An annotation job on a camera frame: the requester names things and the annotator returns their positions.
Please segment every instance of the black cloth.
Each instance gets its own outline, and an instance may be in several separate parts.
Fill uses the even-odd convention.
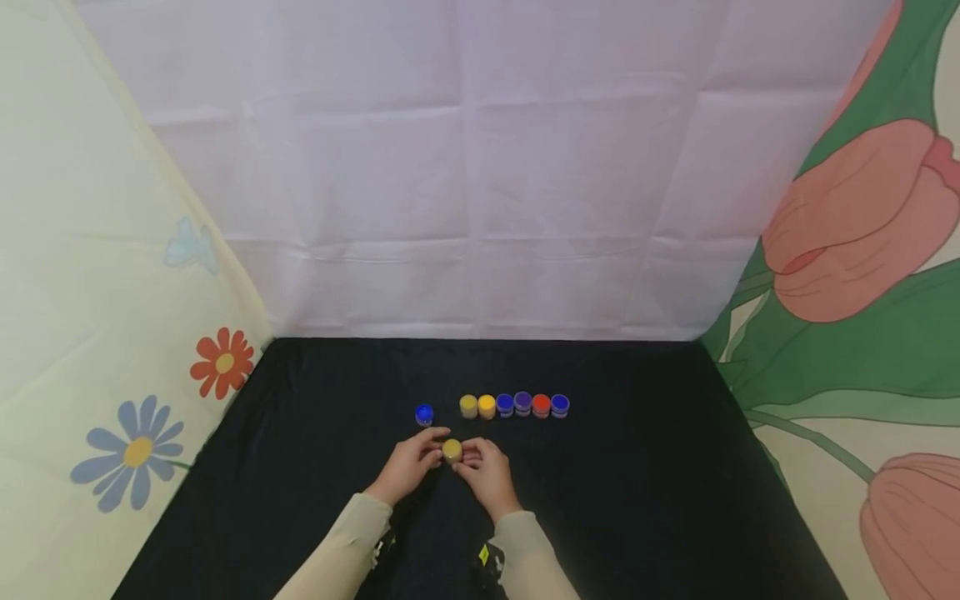
[[[460,417],[463,394],[519,390],[568,395],[569,417]],[[272,598],[423,402],[510,456],[585,600],[844,597],[698,344],[360,339],[269,346],[114,597]],[[469,567],[492,525],[455,473],[392,523],[358,598],[481,597]]]

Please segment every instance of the fabric wall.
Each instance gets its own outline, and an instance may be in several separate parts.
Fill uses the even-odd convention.
[[[891,0],[80,0],[279,333],[692,339]]]
[[[0,597],[109,598],[270,330],[69,0],[0,0]]]
[[[960,597],[960,0],[902,0],[704,341],[850,598]]]

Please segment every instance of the hand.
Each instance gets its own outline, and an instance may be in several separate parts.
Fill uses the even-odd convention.
[[[453,470],[473,490],[494,525],[500,518],[523,510],[510,477],[510,459],[490,440],[464,442],[464,462],[454,464]]]
[[[396,506],[397,502],[417,488],[430,469],[440,466],[444,453],[436,439],[449,433],[446,427],[427,427],[409,440],[398,443],[366,493],[385,504]]]

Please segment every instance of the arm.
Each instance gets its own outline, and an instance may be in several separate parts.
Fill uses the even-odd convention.
[[[533,513],[516,499],[510,459],[490,440],[464,442],[454,470],[467,481],[494,523],[491,544],[503,551],[500,583],[510,600],[579,600]]]
[[[392,512],[393,508],[368,493],[355,494],[275,600],[353,598],[376,566],[373,550],[387,533]]]
[[[317,549],[274,600],[351,600],[376,566],[374,549],[387,533],[394,506],[441,464],[436,438],[450,430],[429,427],[400,442],[376,481],[350,499]]]
[[[500,581],[510,600],[580,600],[533,513],[500,518],[491,543],[503,550]]]

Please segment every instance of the yellow flower center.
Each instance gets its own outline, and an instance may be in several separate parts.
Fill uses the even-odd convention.
[[[130,442],[123,453],[123,462],[127,467],[135,468],[143,465],[154,453],[154,443],[150,438],[137,438]]]
[[[233,354],[229,352],[221,354],[220,358],[217,359],[216,368],[219,374],[228,373],[230,369],[233,369]]]

